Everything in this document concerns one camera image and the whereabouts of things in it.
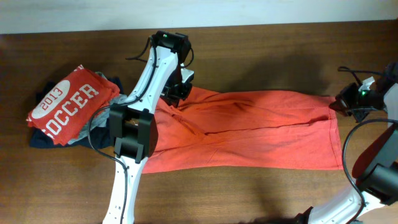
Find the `orange soccer t-shirt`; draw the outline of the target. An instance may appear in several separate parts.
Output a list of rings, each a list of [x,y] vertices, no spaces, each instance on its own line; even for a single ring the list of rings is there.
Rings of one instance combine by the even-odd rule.
[[[340,170],[332,98],[294,91],[193,88],[177,107],[160,100],[159,140],[146,174],[201,167]]]

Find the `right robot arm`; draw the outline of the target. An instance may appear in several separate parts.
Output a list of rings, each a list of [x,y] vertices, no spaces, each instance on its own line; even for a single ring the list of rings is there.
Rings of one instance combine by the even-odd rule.
[[[386,123],[387,129],[357,158],[353,169],[343,169],[350,185],[324,205],[310,207],[291,219],[295,224],[359,223],[365,213],[397,202],[397,63],[392,62],[378,80],[357,79],[336,95],[330,108],[352,116],[357,125],[342,148],[346,154],[355,131],[371,123]]]

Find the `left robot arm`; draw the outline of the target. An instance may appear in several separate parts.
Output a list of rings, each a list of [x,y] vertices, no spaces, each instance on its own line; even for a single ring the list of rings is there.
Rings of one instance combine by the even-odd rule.
[[[155,109],[159,100],[177,107],[192,89],[194,72],[184,64],[193,55],[185,34],[157,31],[149,37],[149,58],[125,102],[109,109],[116,163],[114,184],[104,223],[134,223],[134,204],[142,171],[158,141]]]

